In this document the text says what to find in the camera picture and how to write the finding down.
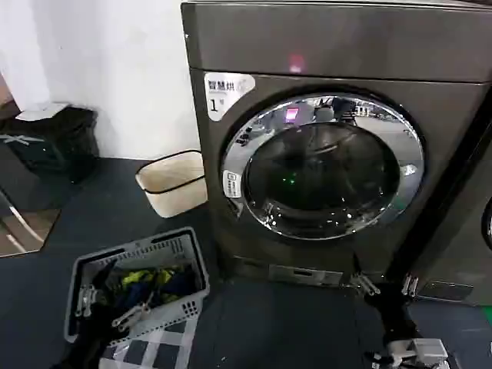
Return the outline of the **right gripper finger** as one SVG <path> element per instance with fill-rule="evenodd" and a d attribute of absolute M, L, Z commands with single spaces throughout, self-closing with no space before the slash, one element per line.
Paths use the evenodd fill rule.
<path fill-rule="evenodd" d="M 354 266 L 354 273 L 351 275 L 351 284 L 368 296 L 375 296 L 381 293 L 381 290 L 362 272 L 357 264 Z"/>
<path fill-rule="evenodd" d="M 407 272 L 404 275 L 401 293 L 403 296 L 415 297 L 417 294 L 417 286 L 419 283 L 419 277 L 412 272 Z"/>

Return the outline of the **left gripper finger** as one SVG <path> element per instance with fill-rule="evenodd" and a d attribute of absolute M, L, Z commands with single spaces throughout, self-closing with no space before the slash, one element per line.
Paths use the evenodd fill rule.
<path fill-rule="evenodd" d="M 89 268 L 90 273 L 82 278 L 75 308 L 75 317 L 91 317 L 92 305 L 107 303 L 111 296 L 107 280 L 114 269 L 116 260 L 105 262 L 102 267 Z"/>
<path fill-rule="evenodd" d="M 154 290 L 128 290 L 120 294 L 115 300 L 115 318 L 111 327 L 117 331 L 126 331 L 160 301 L 160 293 Z"/>

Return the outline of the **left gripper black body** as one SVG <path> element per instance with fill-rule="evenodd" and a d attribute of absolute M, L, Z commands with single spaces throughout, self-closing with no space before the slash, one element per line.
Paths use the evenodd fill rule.
<path fill-rule="evenodd" d="M 112 325 L 123 315 L 120 307 L 96 304 L 81 323 L 72 351 L 73 368 L 98 368 L 99 360 L 111 341 L 126 335 Z"/>

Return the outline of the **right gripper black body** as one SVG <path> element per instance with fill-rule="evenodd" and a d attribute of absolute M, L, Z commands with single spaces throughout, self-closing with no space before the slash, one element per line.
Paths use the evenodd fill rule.
<path fill-rule="evenodd" d="M 379 294 L 365 294 L 364 301 L 375 308 L 384 328 L 383 343 L 420 338 L 417 325 L 408 313 L 412 298 L 401 290 L 380 290 Z"/>

